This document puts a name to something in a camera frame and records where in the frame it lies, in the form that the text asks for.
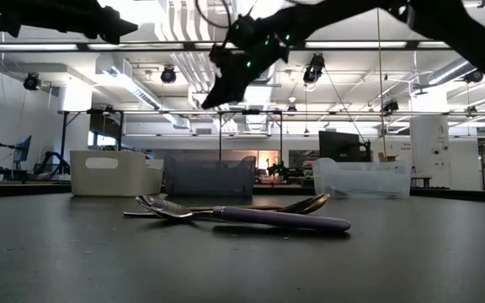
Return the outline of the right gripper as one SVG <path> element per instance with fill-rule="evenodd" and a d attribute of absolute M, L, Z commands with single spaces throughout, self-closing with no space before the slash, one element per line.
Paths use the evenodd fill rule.
<path fill-rule="evenodd" d="M 220 75 L 201 104 L 202 109 L 242 101 L 247 87 L 268 70 L 268 67 L 257 68 L 258 63 L 269 61 L 271 65 L 279 59 L 288 61 L 290 47 L 259 22 L 250 15 L 239 15 L 228 28 L 222 44 L 212 46 L 210 59 L 219 68 Z M 243 56 L 246 62 L 227 64 L 234 63 L 237 55 Z"/>

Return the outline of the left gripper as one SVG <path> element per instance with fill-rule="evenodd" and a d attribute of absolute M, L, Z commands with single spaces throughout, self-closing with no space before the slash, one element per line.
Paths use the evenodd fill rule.
<path fill-rule="evenodd" d="M 102 7 L 96 0 L 39 0 L 37 24 L 60 32 L 78 32 L 97 36 L 111 45 L 118 45 L 121 37 L 138 30 L 139 26 L 122 19 L 120 12 L 110 6 Z"/>

